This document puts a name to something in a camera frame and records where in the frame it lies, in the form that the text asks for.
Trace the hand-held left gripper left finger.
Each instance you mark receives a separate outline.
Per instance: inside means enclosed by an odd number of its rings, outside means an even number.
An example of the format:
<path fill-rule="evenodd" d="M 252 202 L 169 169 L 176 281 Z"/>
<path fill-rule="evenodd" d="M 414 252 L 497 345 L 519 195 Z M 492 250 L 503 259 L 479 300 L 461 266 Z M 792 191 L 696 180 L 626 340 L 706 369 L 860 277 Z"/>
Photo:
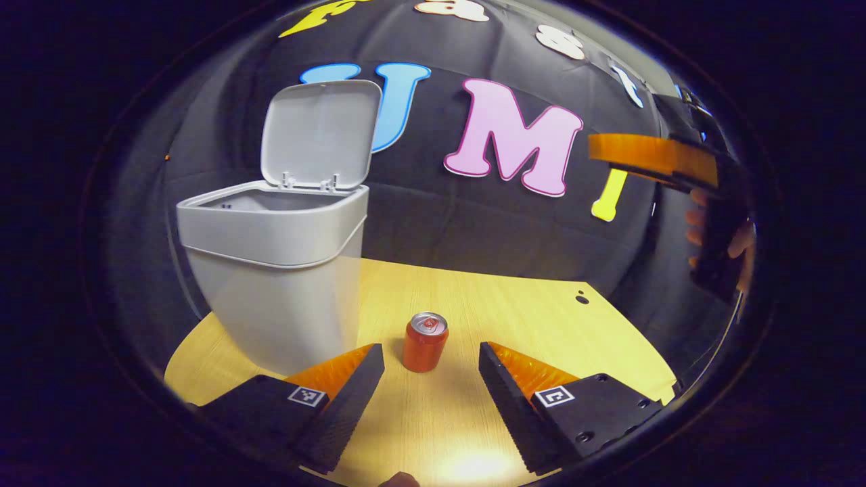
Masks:
<path fill-rule="evenodd" d="M 291 378 L 257 374 L 198 412 L 265 462 L 328 474 L 384 370 L 382 345 L 368 344 Z"/>

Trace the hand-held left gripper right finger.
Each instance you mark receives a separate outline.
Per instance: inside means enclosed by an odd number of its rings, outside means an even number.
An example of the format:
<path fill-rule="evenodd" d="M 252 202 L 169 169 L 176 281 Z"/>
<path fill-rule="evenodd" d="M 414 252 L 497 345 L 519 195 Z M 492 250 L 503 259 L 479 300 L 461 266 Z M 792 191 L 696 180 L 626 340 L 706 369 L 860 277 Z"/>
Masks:
<path fill-rule="evenodd" d="M 576 378 L 494 342 L 480 343 L 478 369 L 524 465 L 536 475 L 596 456 L 663 407 L 610 374 Z"/>

